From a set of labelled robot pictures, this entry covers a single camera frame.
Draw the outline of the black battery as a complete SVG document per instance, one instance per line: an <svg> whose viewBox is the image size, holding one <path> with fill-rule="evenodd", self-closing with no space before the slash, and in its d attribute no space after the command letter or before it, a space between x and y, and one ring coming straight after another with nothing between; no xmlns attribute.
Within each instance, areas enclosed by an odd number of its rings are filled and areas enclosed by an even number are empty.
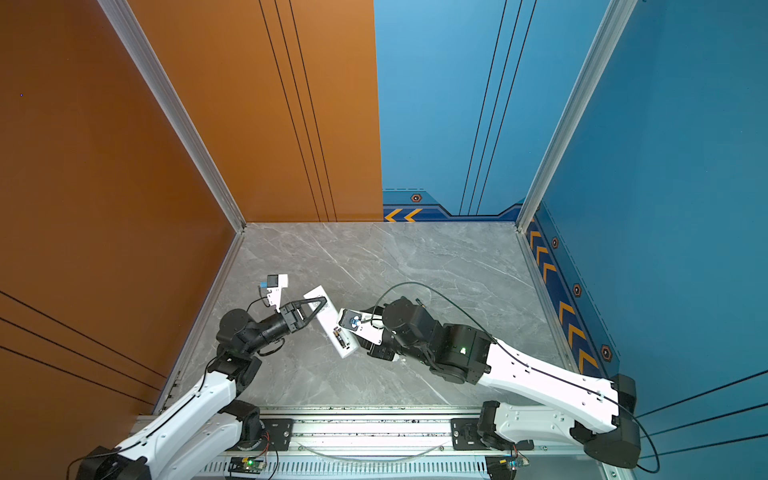
<svg viewBox="0 0 768 480"><path fill-rule="evenodd" d="M349 348L349 344L347 343L347 341L345 339L345 336L342 334L340 329L335 329L334 330L334 335L335 335L335 337L336 337L337 341L339 342L339 344L340 344L342 349L348 349Z"/></svg>

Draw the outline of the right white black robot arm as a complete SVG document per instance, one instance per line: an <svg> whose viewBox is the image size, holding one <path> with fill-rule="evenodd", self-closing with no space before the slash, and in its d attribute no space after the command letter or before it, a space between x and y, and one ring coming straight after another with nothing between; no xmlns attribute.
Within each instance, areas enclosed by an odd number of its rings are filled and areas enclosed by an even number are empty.
<svg viewBox="0 0 768 480"><path fill-rule="evenodd" d="M487 331L442 324L427 309L401 297L352 316L357 330L371 327L372 357L415 359L454 384L512 392L559 412L565 429L555 429L604 464L635 469L644 428L635 417L636 382L617 374L585 376L530 357Z"/></svg>

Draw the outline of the white remote control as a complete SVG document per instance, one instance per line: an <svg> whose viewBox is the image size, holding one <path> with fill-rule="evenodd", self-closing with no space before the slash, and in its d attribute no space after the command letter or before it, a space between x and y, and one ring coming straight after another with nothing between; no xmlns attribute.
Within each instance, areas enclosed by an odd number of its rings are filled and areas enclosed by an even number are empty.
<svg viewBox="0 0 768 480"><path fill-rule="evenodd" d="M308 299L308 298L319 297L319 296L325 296L328 299L328 303L325 306L325 308L318 314L316 319L321 325L324 333L326 334L333 348L336 350L338 355L342 359L344 359L350 356L359 348L357 337L354 336L352 333L349 333L348 331L341 329L338 326L338 320L340 316L339 310L335 307L335 305L331 301L330 295L325 291L325 289L321 285L307 292L304 295L304 298ZM340 329L342 334L345 336L345 339L349 344L348 349L341 348L339 342L337 341L334 335L335 329Z"/></svg>

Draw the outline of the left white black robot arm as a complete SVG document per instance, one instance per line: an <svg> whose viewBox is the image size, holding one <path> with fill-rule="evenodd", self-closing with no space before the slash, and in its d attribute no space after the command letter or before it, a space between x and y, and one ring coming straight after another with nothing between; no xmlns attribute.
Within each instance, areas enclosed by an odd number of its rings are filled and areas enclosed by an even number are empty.
<svg viewBox="0 0 768 480"><path fill-rule="evenodd" d="M259 351L306 327L324 296L288 302L257 322L233 309L220 320L217 353L168 410L114 448L74 460L78 479L190 479L230 447L269 444L260 408L238 398L262 365Z"/></svg>

